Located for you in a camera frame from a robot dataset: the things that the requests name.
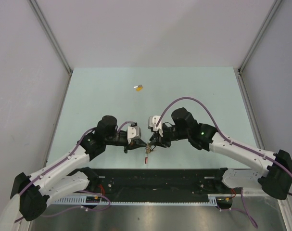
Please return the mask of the metal key organizer red handle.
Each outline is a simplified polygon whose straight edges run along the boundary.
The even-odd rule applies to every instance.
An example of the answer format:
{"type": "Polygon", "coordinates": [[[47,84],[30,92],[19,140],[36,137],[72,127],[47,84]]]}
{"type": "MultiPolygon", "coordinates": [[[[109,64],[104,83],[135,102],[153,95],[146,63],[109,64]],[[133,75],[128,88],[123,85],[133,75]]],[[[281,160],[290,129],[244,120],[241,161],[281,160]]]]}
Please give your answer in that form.
{"type": "Polygon", "coordinates": [[[155,145],[151,145],[149,143],[146,145],[144,164],[148,164],[148,156],[151,152],[153,152],[155,150],[155,148],[156,148],[155,145]]]}

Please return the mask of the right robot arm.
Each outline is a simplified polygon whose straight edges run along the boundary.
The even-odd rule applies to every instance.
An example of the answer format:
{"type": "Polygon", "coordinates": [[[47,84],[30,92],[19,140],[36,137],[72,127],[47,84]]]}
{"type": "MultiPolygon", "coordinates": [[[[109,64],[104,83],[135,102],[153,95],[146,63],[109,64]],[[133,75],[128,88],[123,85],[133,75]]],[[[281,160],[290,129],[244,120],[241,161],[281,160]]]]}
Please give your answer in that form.
{"type": "Polygon", "coordinates": [[[184,107],[171,115],[174,124],[167,126],[161,117],[149,117],[148,128],[152,132],[150,145],[169,148],[173,141],[188,140],[197,150],[225,155],[258,174],[257,185],[269,196],[285,200],[292,185],[292,159],[288,152],[271,152],[240,144],[220,134],[214,126],[198,123],[184,107]]]}

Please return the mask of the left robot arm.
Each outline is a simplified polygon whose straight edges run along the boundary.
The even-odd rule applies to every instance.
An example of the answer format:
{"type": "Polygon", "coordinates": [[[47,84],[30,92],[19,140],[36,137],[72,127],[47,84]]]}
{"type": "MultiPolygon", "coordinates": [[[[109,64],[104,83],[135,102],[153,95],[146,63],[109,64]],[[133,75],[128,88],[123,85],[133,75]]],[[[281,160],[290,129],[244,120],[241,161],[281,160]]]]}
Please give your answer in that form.
{"type": "Polygon", "coordinates": [[[121,146],[124,152],[145,148],[141,129],[136,122],[129,122],[123,131],[114,116],[105,115],[96,127],[87,130],[75,147],[54,163],[26,175],[17,175],[13,182],[11,198],[18,195],[21,218],[32,221],[38,218],[54,201],[71,193],[86,190],[91,193],[98,187],[98,176],[89,167],[76,174],[69,173],[99,156],[107,146],[121,146]]]}

